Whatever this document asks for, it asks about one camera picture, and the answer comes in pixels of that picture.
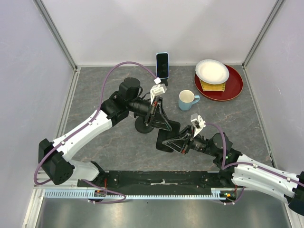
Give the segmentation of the black phone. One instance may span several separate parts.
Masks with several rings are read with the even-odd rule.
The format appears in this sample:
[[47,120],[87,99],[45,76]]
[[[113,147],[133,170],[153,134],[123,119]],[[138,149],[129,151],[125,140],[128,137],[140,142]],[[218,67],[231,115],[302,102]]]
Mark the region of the black phone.
[[170,132],[166,131],[166,130],[162,130],[162,129],[159,129],[159,131],[158,131],[156,149],[159,151],[163,151],[163,152],[173,152],[174,151],[172,148],[163,145],[162,142],[165,140],[177,137],[179,135],[181,125],[179,122],[171,121],[171,120],[169,120],[169,124],[172,127],[172,130]]

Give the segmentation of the black folding phone stand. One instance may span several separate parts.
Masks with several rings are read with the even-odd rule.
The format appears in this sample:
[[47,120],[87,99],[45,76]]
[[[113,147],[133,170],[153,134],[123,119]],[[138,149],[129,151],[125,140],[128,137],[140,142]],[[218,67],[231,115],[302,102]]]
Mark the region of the black folding phone stand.
[[155,81],[156,84],[164,84],[165,86],[168,86],[168,79],[167,78],[157,77],[154,81]]

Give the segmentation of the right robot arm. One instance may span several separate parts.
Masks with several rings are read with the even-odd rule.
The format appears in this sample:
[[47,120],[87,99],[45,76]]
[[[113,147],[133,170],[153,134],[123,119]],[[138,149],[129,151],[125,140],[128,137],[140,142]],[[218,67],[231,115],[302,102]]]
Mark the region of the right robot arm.
[[232,142],[224,132],[210,139],[194,134],[194,127],[182,131],[159,130],[159,150],[187,154],[195,150],[214,157],[213,163],[220,169],[218,183],[223,187],[236,185],[251,188],[286,203],[292,211],[304,213],[304,174],[278,170],[257,162],[232,148]]

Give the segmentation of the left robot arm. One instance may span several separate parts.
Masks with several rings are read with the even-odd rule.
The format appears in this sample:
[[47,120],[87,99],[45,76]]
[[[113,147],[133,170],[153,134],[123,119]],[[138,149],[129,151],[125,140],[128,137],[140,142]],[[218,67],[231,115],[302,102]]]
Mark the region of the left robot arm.
[[50,181],[60,185],[70,178],[85,179],[94,187],[104,182],[103,170],[96,162],[73,161],[73,156],[99,134],[117,125],[130,112],[142,121],[144,127],[172,131],[172,126],[162,106],[161,95],[165,84],[156,84],[150,90],[150,101],[140,97],[142,88],[136,78],[126,78],[118,91],[101,103],[93,114],[65,135],[50,142],[39,143],[39,166]]

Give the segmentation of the light blue mug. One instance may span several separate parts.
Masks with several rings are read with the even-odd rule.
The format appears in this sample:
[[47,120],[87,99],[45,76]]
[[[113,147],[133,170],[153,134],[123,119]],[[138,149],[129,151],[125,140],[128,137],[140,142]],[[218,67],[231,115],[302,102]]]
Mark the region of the light blue mug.
[[179,108],[182,111],[188,111],[192,105],[200,100],[199,95],[195,95],[190,90],[183,90],[179,93]]

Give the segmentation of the yellow sponge cloth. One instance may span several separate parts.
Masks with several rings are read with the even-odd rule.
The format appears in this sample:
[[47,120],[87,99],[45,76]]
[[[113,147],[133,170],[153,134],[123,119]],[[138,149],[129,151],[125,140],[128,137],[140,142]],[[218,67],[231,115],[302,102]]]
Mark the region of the yellow sponge cloth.
[[226,88],[226,83],[221,83],[221,84],[210,84],[207,82],[204,82],[202,80],[199,80],[202,90],[205,92],[224,92]]

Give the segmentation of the white paper plate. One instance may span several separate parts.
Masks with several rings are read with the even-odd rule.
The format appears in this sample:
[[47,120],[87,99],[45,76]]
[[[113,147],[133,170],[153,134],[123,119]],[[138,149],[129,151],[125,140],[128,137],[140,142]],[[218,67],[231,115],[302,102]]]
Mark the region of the white paper plate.
[[228,68],[212,59],[200,61],[195,67],[195,73],[200,80],[212,85],[222,84],[229,78]]

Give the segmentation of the red round tray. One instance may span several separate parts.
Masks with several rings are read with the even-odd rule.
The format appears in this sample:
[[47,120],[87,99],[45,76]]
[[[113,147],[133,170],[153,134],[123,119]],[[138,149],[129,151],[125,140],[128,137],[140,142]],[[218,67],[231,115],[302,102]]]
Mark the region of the red round tray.
[[226,82],[225,91],[203,91],[198,76],[194,75],[194,84],[197,90],[206,98],[213,101],[229,101],[236,98],[243,90],[244,82],[241,75],[232,67],[225,65],[229,71],[229,78]]

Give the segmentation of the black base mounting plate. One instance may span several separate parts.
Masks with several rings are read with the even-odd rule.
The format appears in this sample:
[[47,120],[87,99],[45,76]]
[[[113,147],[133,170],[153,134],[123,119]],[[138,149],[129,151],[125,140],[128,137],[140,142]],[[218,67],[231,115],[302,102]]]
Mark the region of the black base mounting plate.
[[126,193],[207,193],[212,188],[234,189],[230,176],[208,171],[105,171],[92,183]]

